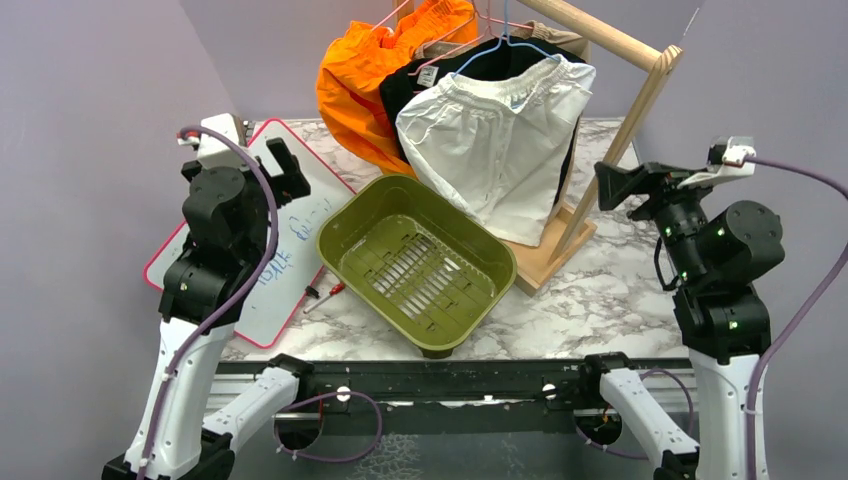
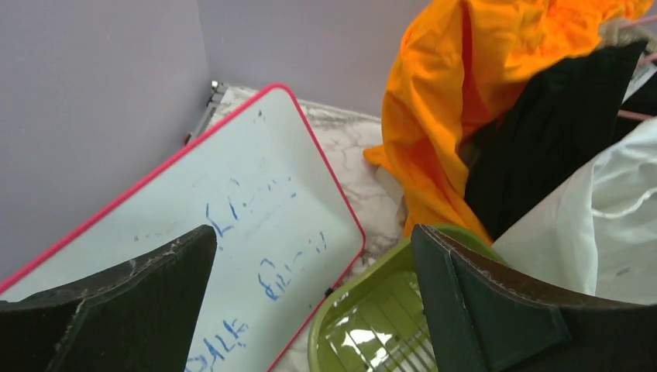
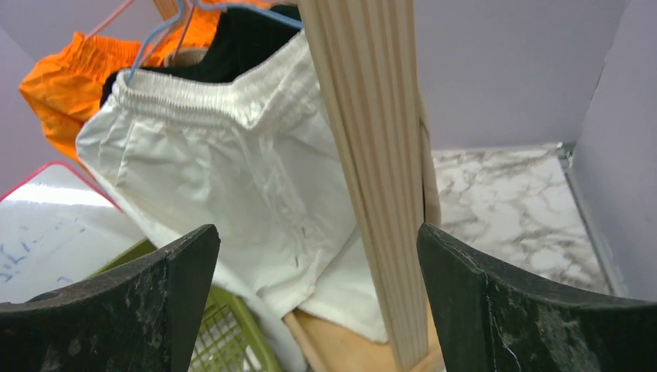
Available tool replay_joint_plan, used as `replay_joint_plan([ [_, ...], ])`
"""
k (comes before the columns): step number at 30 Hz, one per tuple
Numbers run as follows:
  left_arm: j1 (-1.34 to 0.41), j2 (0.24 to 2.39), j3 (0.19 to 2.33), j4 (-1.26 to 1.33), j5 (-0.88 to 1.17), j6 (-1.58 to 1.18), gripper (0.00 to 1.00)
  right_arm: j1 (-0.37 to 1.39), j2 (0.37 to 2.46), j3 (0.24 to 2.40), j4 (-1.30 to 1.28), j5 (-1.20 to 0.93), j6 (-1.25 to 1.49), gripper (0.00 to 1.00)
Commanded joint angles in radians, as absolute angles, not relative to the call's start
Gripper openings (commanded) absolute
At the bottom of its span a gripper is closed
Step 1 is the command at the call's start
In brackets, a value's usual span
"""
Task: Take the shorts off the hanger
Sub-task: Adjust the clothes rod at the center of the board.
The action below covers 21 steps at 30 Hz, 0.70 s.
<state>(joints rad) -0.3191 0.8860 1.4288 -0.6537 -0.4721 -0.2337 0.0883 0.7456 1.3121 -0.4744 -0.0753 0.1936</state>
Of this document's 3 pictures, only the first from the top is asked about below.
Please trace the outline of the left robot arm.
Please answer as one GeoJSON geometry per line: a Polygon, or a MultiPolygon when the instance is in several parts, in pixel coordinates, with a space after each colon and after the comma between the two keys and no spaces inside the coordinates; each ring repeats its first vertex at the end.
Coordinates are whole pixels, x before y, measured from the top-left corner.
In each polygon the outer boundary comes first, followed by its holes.
{"type": "Polygon", "coordinates": [[[207,412],[223,349],[276,252],[273,209],[310,192],[285,142],[266,145],[280,166],[276,175],[235,144],[219,165],[182,167],[188,234],[163,277],[151,391],[130,447],[104,466],[106,479],[225,479],[237,452],[276,411],[313,401],[315,386],[301,374],[306,365],[295,362],[263,368],[243,393],[207,412]]]}

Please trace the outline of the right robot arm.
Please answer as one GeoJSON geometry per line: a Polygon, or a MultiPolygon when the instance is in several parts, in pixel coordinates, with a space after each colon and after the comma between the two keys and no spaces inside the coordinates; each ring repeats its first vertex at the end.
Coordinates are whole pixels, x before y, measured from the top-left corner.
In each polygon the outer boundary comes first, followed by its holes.
{"type": "Polygon", "coordinates": [[[727,166],[595,165],[600,209],[642,196],[629,218],[654,223],[676,270],[674,315],[696,380],[699,434],[677,426],[622,353],[588,356],[577,393],[589,406],[618,413],[657,479],[768,475],[762,389],[771,321],[753,283],[784,260],[783,231],[779,217],[753,201],[706,217],[702,199],[735,173],[727,166]]]}

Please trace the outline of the blue wire hanger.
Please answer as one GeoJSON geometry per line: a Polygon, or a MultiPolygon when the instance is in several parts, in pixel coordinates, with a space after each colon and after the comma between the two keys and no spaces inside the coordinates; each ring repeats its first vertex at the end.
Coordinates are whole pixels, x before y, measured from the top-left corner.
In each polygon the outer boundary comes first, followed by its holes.
{"type": "Polygon", "coordinates": [[[502,34],[498,37],[497,43],[494,46],[492,46],[492,47],[490,47],[486,50],[481,50],[481,51],[475,53],[474,55],[472,55],[470,58],[468,58],[465,61],[464,64],[462,64],[457,70],[455,70],[452,73],[452,76],[461,75],[463,73],[463,71],[466,70],[470,65],[472,65],[476,60],[483,58],[487,55],[500,52],[502,50],[505,50],[506,48],[511,48],[511,49],[528,48],[528,49],[531,49],[533,51],[536,51],[538,54],[542,55],[545,58],[553,58],[552,54],[550,54],[549,52],[546,52],[545,50],[541,49],[537,45],[534,45],[534,44],[528,43],[528,42],[513,42],[511,40],[511,35],[509,34],[509,31],[508,31],[508,20],[509,20],[508,11],[509,11],[509,4],[508,4],[507,1],[505,1],[504,4],[503,4],[503,25],[504,25],[504,27],[503,27],[502,34]]]}

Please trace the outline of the olive green plastic basket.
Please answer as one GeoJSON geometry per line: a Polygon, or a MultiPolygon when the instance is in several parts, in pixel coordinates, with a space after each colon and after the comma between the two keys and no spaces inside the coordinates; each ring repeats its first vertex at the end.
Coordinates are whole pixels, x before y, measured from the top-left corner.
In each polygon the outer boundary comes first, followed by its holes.
{"type": "Polygon", "coordinates": [[[404,175],[363,187],[316,236],[323,264],[428,359],[452,355],[513,285],[513,251],[404,175]]]}

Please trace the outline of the white shorts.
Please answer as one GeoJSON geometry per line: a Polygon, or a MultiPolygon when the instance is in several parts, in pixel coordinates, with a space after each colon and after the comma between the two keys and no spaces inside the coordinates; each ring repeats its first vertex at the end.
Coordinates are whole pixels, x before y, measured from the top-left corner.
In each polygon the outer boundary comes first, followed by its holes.
{"type": "Polygon", "coordinates": [[[596,70],[556,54],[506,80],[450,73],[397,115],[416,177],[494,236],[539,245],[596,70]]]}

